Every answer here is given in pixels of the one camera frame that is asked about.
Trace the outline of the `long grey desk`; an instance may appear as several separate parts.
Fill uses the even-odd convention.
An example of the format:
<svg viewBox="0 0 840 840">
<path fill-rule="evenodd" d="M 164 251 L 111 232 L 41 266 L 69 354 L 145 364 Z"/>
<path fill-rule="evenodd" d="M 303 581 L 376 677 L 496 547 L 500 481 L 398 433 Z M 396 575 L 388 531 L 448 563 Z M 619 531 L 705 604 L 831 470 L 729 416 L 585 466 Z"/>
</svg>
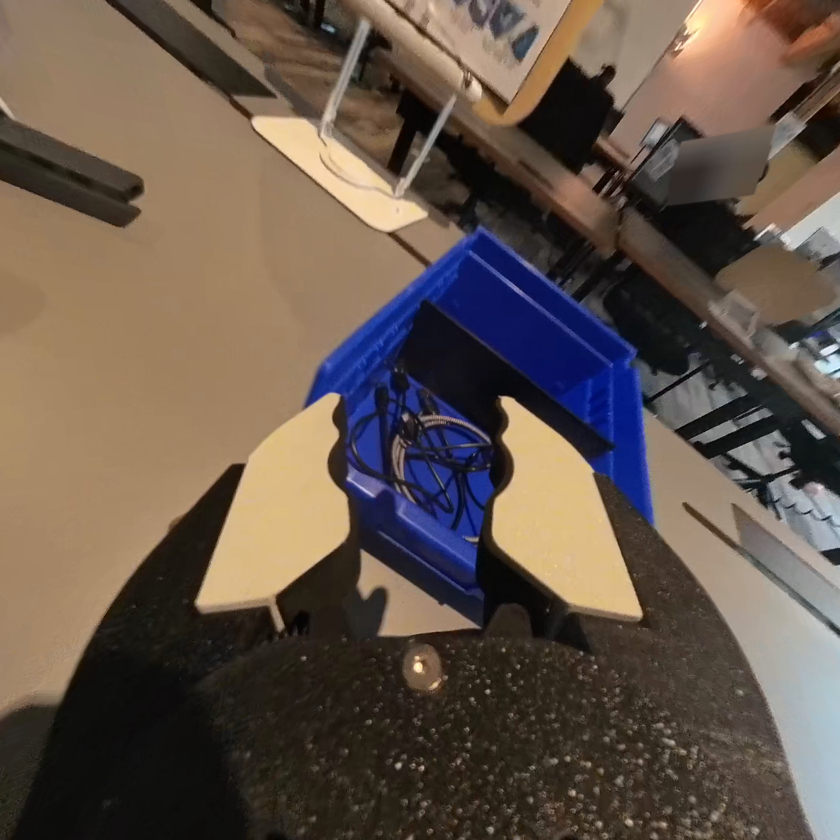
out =
<svg viewBox="0 0 840 840">
<path fill-rule="evenodd" d="M 428 139 L 448 97 L 445 86 L 395 49 L 376 52 L 409 101 L 408 114 L 395 141 L 388 168 L 401 173 L 414 139 Z M 569 171 L 550 152 L 519 128 L 486 124 L 459 102 L 447 117 L 435 145 L 446 155 L 468 189 L 458 209 L 458 225 L 477 226 L 478 203 L 506 189 L 523 193 L 528 204 L 556 217 L 583 242 L 584 250 L 612 258 L 618 252 L 621 215 L 584 179 Z"/>
</svg>

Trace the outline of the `printed instruction sheet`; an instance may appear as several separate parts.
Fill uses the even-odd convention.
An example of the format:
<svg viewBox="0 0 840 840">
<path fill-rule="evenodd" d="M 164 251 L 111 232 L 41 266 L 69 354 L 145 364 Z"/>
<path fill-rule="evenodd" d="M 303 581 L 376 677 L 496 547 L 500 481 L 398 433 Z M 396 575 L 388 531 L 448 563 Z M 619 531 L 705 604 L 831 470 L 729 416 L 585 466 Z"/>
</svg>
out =
<svg viewBox="0 0 840 840">
<path fill-rule="evenodd" d="M 571 1 L 391 1 L 482 87 L 514 99 Z"/>
</svg>

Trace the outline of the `black desk panel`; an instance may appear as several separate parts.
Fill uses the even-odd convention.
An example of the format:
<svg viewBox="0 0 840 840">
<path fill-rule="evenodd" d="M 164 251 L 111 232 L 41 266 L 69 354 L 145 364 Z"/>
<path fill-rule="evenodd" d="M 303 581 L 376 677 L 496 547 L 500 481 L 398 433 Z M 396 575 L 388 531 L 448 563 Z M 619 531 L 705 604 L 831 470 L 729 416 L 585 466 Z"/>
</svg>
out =
<svg viewBox="0 0 840 840">
<path fill-rule="evenodd" d="M 108 5 L 226 98 L 277 98 L 257 59 L 201 3 L 108 1 Z"/>
</svg>

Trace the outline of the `dark rectangular bar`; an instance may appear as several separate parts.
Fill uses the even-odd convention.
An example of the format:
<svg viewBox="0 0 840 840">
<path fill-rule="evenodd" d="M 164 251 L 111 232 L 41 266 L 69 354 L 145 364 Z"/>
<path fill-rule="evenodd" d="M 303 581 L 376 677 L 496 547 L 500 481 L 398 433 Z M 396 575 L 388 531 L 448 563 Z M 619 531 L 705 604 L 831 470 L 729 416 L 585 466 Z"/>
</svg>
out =
<svg viewBox="0 0 840 840">
<path fill-rule="evenodd" d="M 1 180 L 117 228 L 141 214 L 141 176 L 4 114 Z"/>
</svg>

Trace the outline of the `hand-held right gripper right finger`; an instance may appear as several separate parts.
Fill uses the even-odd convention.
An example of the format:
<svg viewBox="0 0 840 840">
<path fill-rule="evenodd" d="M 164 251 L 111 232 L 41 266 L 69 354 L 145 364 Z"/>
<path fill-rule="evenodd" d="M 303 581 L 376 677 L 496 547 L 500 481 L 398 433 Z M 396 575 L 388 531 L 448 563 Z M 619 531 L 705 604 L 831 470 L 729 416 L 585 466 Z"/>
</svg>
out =
<svg viewBox="0 0 840 840">
<path fill-rule="evenodd" d="M 504 613 L 556 639 L 570 616 L 638 624 L 644 611 L 595 472 L 514 397 L 497 400 L 493 491 L 478 543 L 484 624 Z"/>
</svg>

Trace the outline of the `blue plastic bin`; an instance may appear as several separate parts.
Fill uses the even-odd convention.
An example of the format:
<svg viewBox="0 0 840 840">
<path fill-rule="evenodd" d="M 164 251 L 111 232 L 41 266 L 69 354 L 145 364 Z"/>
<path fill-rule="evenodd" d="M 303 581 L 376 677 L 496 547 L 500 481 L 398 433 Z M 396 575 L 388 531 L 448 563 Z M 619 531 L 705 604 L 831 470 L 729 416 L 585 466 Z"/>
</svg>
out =
<svg viewBox="0 0 840 840">
<path fill-rule="evenodd" d="M 655 523 L 636 351 L 492 234 L 469 235 L 352 332 L 320 364 L 305 406 L 338 393 L 348 419 L 348 491 L 364 546 L 446 602 L 478 613 L 476 547 L 492 491 L 486 472 L 451 513 L 382 480 L 375 387 L 408 380 L 405 408 L 429 392 L 444 415 L 493 436 L 499 396 L 513 396 L 565 436 Z"/>
</svg>

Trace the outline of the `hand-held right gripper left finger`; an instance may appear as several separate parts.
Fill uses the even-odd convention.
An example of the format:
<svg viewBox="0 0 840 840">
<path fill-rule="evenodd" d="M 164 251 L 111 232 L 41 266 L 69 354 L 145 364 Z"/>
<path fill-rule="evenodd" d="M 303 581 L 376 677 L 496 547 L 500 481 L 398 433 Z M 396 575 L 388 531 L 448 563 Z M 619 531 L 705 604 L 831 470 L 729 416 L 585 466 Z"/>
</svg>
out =
<svg viewBox="0 0 840 840">
<path fill-rule="evenodd" d="M 265 608 L 276 628 L 313 618 L 319 577 L 354 587 L 358 533 L 346 490 L 347 413 L 329 392 L 269 434 L 248 456 L 195 598 L 204 615 Z"/>
</svg>

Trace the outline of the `beige chair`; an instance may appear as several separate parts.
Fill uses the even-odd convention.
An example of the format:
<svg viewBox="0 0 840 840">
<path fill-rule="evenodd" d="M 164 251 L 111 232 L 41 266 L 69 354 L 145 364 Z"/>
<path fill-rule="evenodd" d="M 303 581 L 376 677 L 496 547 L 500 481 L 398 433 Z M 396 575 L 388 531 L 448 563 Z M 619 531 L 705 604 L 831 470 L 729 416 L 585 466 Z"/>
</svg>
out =
<svg viewBox="0 0 840 840">
<path fill-rule="evenodd" d="M 736 291 L 759 312 L 762 322 L 780 326 L 813 324 L 838 309 L 838 274 L 805 256 L 762 245 L 721 269 L 715 285 Z"/>
</svg>

